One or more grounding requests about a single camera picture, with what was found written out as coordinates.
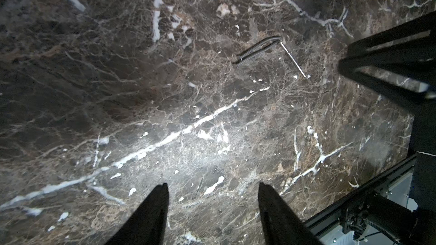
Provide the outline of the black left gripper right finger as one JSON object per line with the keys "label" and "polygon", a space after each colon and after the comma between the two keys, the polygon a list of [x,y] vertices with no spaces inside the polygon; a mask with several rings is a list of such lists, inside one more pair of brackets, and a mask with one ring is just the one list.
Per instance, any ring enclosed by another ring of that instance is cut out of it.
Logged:
{"label": "black left gripper right finger", "polygon": [[258,206],[267,245],[321,244],[276,190],[263,182],[259,184]]}

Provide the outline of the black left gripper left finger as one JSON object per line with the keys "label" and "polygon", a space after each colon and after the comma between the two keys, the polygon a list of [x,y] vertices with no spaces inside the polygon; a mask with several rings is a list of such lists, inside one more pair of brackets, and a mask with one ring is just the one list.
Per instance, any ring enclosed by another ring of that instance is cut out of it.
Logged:
{"label": "black left gripper left finger", "polygon": [[157,185],[126,223],[106,243],[108,245],[161,245],[169,208],[166,183]]}

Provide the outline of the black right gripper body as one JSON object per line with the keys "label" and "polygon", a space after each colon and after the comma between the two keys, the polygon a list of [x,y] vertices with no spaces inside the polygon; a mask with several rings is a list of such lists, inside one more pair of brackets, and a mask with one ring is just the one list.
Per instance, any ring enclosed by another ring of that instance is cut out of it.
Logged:
{"label": "black right gripper body", "polygon": [[411,198],[422,209],[436,209],[436,111],[414,117],[409,154],[416,155]]}

